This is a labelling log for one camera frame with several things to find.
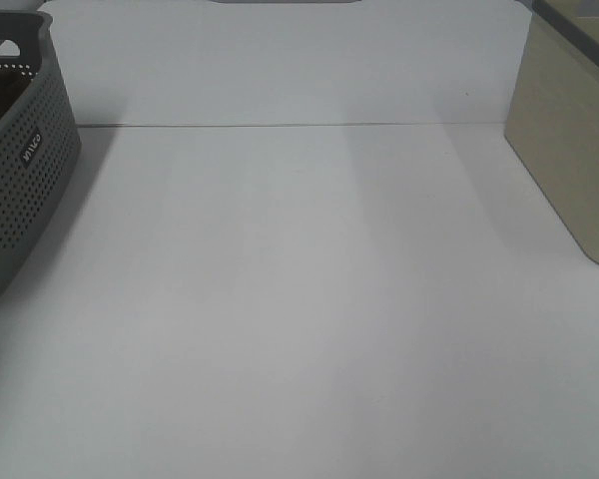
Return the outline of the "beige plastic storage basket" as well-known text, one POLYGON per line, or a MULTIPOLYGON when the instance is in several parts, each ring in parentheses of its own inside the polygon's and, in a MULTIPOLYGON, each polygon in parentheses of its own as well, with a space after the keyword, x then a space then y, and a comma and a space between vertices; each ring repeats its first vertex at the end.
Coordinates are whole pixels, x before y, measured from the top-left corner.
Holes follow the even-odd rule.
POLYGON ((599 264, 599 1, 535 1, 505 139, 599 264))

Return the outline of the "grey perforated laundry basket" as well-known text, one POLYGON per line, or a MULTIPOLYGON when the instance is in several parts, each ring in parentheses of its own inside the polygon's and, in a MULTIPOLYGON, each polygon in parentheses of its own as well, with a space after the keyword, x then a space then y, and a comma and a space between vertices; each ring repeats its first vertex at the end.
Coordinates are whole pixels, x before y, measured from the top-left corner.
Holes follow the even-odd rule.
POLYGON ((12 88, 0 114, 0 295, 60 204, 81 139, 51 37, 52 17, 0 10, 0 87, 12 88))

